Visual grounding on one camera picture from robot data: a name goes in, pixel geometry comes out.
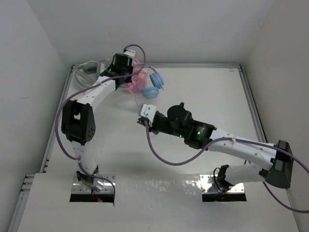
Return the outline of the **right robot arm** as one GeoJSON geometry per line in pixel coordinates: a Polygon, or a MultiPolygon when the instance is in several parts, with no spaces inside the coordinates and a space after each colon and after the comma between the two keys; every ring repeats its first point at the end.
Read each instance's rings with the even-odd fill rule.
{"type": "Polygon", "coordinates": [[[213,151],[248,161],[246,165],[223,165],[215,173],[213,187],[219,192],[230,190],[238,183],[266,182],[280,189],[289,189],[292,180],[293,159],[286,141],[276,144],[257,143],[234,136],[214,125],[193,119],[184,103],[174,105],[163,115],[156,106],[143,104],[138,123],[147,133],[164,133],[182,138],[184,143],[200,153],[213,151]]]}

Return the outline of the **blue pink cat-ear headphones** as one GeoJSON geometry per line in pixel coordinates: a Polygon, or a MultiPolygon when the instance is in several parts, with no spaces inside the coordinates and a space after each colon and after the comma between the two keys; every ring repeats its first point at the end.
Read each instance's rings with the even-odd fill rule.
{"type": "Polygon", "coordinates": [[[153,70],[152,73],[149,75],[148,87],[143,89],[141,92],[141,95],[145,99],[155,99],[158,97],[160,90],[164,90],[163,86],[165,84],[165,81],[162,75],[159,74],[154,67],[152,67],[152,70],[153,70]]]}

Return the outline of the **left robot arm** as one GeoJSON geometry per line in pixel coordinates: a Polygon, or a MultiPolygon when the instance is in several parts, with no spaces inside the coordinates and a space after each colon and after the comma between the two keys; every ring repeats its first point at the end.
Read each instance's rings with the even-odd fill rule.
{"type": "Polygon", "coordinates": [[[98,75],[96,82],[68,97],[62,105],[62,113],[56,117],[61,120],[60,131],[74,151],[74,155],[68,152],[65,155],[77,161],[77,176],[84,183],[93,184],[101,179],[94,152],[90,148],[96,132],[94,111],[109,94],[131,80],[135,55],[135,51],[128,49],[116,53],[109,67],[98,75]]]}

